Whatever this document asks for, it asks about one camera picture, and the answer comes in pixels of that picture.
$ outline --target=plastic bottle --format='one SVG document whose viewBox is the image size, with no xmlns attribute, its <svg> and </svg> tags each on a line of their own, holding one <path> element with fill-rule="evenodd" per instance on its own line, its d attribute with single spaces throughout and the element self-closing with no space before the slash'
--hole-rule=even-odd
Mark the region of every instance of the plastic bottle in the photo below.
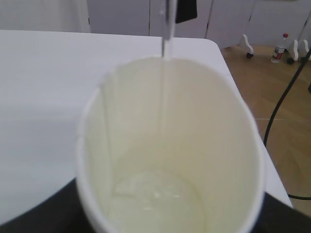
<svg viewBox="0 0 311 233">
<path fill-rule="evenodd" d="M 283 34 L 282 41 L 279 42 L 279 44 L 276 46 L 274 53 L 272 55 L 271 62 L 273 63 L 279 63 L 281 60 L 281 57 L 286 49 L 285 44 L 286 44 L 286 39 L 288 37 L 288 34 L 285 33 Z"/>
</svg>

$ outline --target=clear liquid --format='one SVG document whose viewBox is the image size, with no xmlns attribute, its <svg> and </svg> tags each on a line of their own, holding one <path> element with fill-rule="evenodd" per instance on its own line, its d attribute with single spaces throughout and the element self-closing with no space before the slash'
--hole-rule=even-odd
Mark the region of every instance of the clear liquid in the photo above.
<svg viewBox="0 0 311 233">
<path fill-rule="evenodd" d="M 162 23 L 162 58 L 165 61 L 171 59 L 172 42 L 175 33 L 176 0 L 165 0 Z"/>
<path fill-rule="evenodd" d="M 195 188 L 161 169 L 145 170 L 116 185 L 109 220 L 119 233 L 203 233 L 205 214 Z"/>
</svg>

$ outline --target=black cable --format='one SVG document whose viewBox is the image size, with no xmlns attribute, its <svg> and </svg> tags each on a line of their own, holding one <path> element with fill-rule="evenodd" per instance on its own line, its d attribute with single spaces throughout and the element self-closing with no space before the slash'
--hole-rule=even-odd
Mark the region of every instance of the black cable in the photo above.
<svg viewBox="0 0 311 233">
<path fill-rule="evenodd" d="M 270 131 L 270 128 L 272 126 L 273 120 L 276 117 L 277 111 L 280 108 L 280 106 L 281 106 L 282 102 L 284 101 L 285 97 L 287 96 L 288 92 L 290 91 L 291 87 L 293 86 L 293 84 L 297 80 L 297 78 L 298 78 L 300 72 L 302 71 L 303 67 L 308 62 L 310 56 L 311 56 L 311 49 L 307 53 L 306 57 L 304 59 L 302 59 L 301 65 L 299 66 L 298 70 L 296 71 L 295 75 L 293 76 L 292 80 L 288 84 L 286 90 L 284 91 L 283 95 L 281 96 L 280 100 L 277 102 L 276 107 L 275 107 L 275 109 L 272 112 L 272 115 L 271 115 L 270 120 L 269 120 L 269 124 L 267 126 L 266 133 L 264 135 L 263 144 L 264 144 L 265 147 L 267 147 L 269 131 Z M 288 196 L 290 198 L 298 199 L 298 200 L 311 200 L 311 197 L 299 197 L 299 196 L 294 196 L 294 195 L 291 195 L 291 194 L 288 194 Z"/>
<path fill-rule="evenodd" d="M 288 196 L 290 198 L 294 198 L 294 199 L 298 199 L 298 200 L 311 200 L 311 197 L 299 197 L 299 196 L 294 196 L 294 195 L 291 195 L 291 194 L 288 194 Z"/>
</svg>

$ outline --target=wooden floor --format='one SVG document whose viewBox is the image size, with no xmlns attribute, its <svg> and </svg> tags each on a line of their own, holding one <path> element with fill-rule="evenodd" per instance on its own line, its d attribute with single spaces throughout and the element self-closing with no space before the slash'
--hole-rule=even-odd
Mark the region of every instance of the wooden floor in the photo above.
<svg viewBox="0 0 311 233">
<path fill-rule="evenodd" d="M 222 50 L 240 93 L 256 119 L 263 138 L 271 113 L 300 63 L 279 64 L 270 59 L 273 48 L 255 47 L 247 59 L 239 47 Z M 311 62 L 290 90 L 270 130 L 267 149 L 288 193 L 311 197 Z M 311 216 L 311 201 L 291 200 Z"/>
</svg>

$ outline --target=white paper cup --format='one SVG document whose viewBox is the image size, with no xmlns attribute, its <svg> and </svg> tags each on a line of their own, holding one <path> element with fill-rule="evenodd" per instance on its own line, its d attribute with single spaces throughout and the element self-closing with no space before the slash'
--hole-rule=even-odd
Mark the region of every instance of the white paper cup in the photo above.
<svg viewBox="0 0 311 233">
<path fill-rule="evenodd" d="M 246 104 L 211 68 L 156 57 L 121 65 L 79 125 L 86 215 L 99 233 L 247 233 L 264 195 L 257 137 Z"/>
</svg>

